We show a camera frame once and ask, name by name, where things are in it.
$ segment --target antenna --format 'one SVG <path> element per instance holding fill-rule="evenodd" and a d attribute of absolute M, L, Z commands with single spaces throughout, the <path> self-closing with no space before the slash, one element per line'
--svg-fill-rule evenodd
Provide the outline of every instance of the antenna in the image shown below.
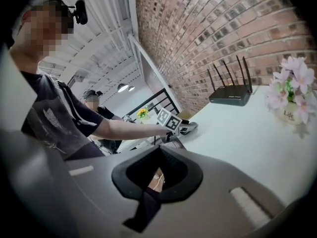
<path fill-rule="evenodd" d="M 223 86 L 225 86 L 225 85 L 224 85 L 224 82 L 223 82 L 223 80 L 222 80 L 222 77 L 221 77 L 219 71 L 217 70 L 216 65 L 214 65 L 214 63 L 213 63 L 213 66 L 214 66 L 214 68 L 216 69 L 216 71 L 217 71 L 217 73 L 218 73 L 218 75 L 219 75 L 219 77 L 220 77 L 220 79 L 221 79 L 221 82 L 222 82 Z"/>
<path fill-rule="evenodd" d="M 249 82 L 249 91 L 252 93 L 253 90 L 252 90 L 252 82 L 251 82 L 251 78 L 250 78 L 250 73 L 249 73 L 249 69 L 248 69 L 248 65 L 247 65 L 247 62 L 246 62 L 246 59 L 244 57 L 242 57 L 242 60 L 243 60 L 243 64 L 244 64 L 244 67 L 247 71 L 247 76 L 248 76 L 248 82 Z"/>
<path fill-rule="evenodd" d="M 243 84 L 245 85 L 245 84 L 246 84 L 246 80 L 245 80 L 244 75 L 243 75 L 242 66 L 241 66 L 241 63 L 240 63 L 240 60 L 239 60 L 238 56 L 236 56 L 236 57 L 237 57 L 237 59 L 238 59 L 238 63 L 239 63 L 240 69 L 241 69 L 242 78 L 243 78 Z"/>
<path fill-rule="evenodd" d="M 211 80 L 211 84 L 212 84 L 213 91 L 215 92 L 216 89 L 215 89 L 215 87 L 214 87 L 214 84 L 213 84 L 213 80 L 212 80 L 212 78 L 211 78 L 210 71 L 209 71 L 208 69 L 207 69 L 207 71 L 208 71 L 209 78 L 210 78 L 210 80 Z"/>
<path fill-rule="evenodd" d="M 229 69 L 228 69 L 228 67 L 227 67 L 226 63 L 224 62 L 224 60 L 222 60 L 222 61 L 223 61 L 224 66 L 226 66 L 226 69 L 227 69 L 227 71 L 228 71 L 228 73 L 229 73 L 229 76 L 230 76 L 230 78 L 231 78 L 231 82 L 232 82 L 232 84 L 233 84 L 233 85 L 235 85 L 235 84 L 234 84 L 234 82 L 233 82 L 233 79 L 232 79 L 231 73 L 230 73 L 230 71 L 229 71 Z"/>

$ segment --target wifi router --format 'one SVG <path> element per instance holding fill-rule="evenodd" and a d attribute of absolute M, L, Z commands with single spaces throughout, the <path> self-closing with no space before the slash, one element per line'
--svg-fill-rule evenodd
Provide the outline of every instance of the wifi router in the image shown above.
<path fill-rule="evenodd" d="M 243 85 L 236 85 L 232 79 L 231 73 L 226 65 L 226 63 L 223 61 L 223 64 L 225 65 L 229 76 L 231 78 L 232 81 L 232 85 L 225 85 L 222 77 L 217 69 L 217 67 L 213 64 L 214 68 L 216 69 L 217 74 L 220 77 L 220 80 L 223 84 L 223 86 L 218 87 L 217 89 L 215 89 L 214 87 L 214 83 L 210 74 L 210 71 L 208 71 L 210 80 L 211 80 L 211 84 L 213 87 L 214 92 L 209 96 L 209 101 L 211 103 L 218 103 L 218 104 L 225 104 L 225 105 L 233 105 L 233 106 L 244 106 L 247 104 L 250 95 L 252 94 L 252 83 L 251 83 L 251 78 L 250 78 L 250 73 L 249 73 L 249 69 L 248 69 L 248 65 L 247 62 L 245 60 L 244 57 L 242 57 L 243 63 L 244 63 L 244 67 L 246 69 L 247 72 L 247 77 L 248 77 L 248 84 L 246 84 L 245 78 L 244 78 L 244 74 L 243 74 L 243 70 L 240 64 L 240 60 L 237 56 L 238 62 L 239 62 L 239 66 L 242 72 L 242 77 L 243 77 Z"/>

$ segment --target metal railing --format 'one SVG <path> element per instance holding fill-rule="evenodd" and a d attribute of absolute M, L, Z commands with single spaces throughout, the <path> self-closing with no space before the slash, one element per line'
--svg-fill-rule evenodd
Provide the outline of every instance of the metal railing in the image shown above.
<path fill-rule="evenodd" d="M 172 101 L 171 97 L 169 96 L 169 94 L 167 93 L 167 91 L 165 90 L 165 88 L 163 88 L 162 90 L 158 91 L 157 93 L 155 93 L 154 95 L 152 95 L 150 98 L 148 98 L 146 101 L 144 101 L 143 103 L 141 103 L 139 106 L 137 106 L 135 109 L 131 110 L 129 113 L 127 113 L 127 115 L 131 116 L 133 113 L 137 112 L 141 107 L 145 106 L 146 104 L 149 104 L 150 102 L 152 102 L 152 100 L 154 100 L 157 97 L 163 97 L 162 100 L 158 101 L 158 103 L 156 103 L 153 107 L 149 108 L 149 111 L 153 110 L 154 108 L 156 108 L 158 105 L 160 105 L 161 103 L 166 101 L 169 101 L 169 103 L 167 103 L 167 105 L 165 105 L 163 108 L 167 108 L 170 105 L 172 105 L 172 109 L 169 110 L 170 112 L 175 111 L 176 115 L 179 114 L 179 110 L 176 107 L 176 105 L 174 104 L 174 102 Z"/>

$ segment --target person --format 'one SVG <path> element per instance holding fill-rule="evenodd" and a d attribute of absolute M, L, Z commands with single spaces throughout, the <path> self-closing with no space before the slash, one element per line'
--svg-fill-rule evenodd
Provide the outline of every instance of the person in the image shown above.
<path fill-rule="evenodd" d="M 38 70 L 38 64 L 73 32 L 73 14 L 62 0 L 47 0 L 27 11 L 9 52 L 24 78 L 37 94 L 22 132 L 58 150 L 64 160 L 104 156 L 87 136 L 130 140 L 166 135 L 155 124 L 109 120 L 76 99 L 63 82 Z"/>
<path fill-rule="evenodd" d="M 116 116 L 105 106 L 100 106 L 99 98 L 101 95 L 101 92 L 96 92 L 92 89 L 85 91 L 83 96 L 85 105 L 106 119 L 123 121 L 121 117 Z M 98 142 L 107 150 L 109 150 L 112 154 L 117 153 L 116 151 L 122 143 L 122 140 L 97 139 L 93 136 L 91 138 L 94 140 L 98 140 Z"/>

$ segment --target pink flower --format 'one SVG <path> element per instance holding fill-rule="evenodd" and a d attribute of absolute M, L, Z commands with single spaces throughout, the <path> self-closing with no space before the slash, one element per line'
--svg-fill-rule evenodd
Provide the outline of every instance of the pink flower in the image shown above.
<path fill-rule="evenodd" d="M 314 81 L 314 70 L 308 69 L 307 65 L 302 62 L 299 67 L 293 68 L 294 78 L 291 85 L 294 89 L 298 87 L 301 89 L 303 94 L 307 93 L 308 85 L 311 85 Z"/>
<path fill-rule="evenodd" d="M 311 105 L 310 98 L 307 97 L 306 99 L 303 98 L 301 95 L 295 96 L 296 104 L 298 105 L 298 109 L 294 112 L 295 115 L 300 116 L 304 123 L 308 121 L 309 113 L 314 113 L 315 108 Z"/>
<path fill-rule="evenodd" d="M 294 70 L 300 67 L 300 65 L 304 62 L 305 58 L 294 58 L 289 56 L 286 60 L 285 58 L 282 59 L 282 67 L 287 70 Z"/>
<path fill-rule="evenodd" d="M 289 70 L 286 70 L 283 67 L 281 73 L 273 72 L 273 76 L 275 77 L 275 79 L 272 81 L 272 83 L 278 82 L 284 84 L 289 77 Z"/>
<path fill-rule="evenodd" d="M 266 103 L 269 108 L 272 109 L 281 109 L 288 104 L 288 91 L 280 91 L 276 90 L 276 86 L 270 85 L 270 89 L 266 93 L 267 99 Z"/>

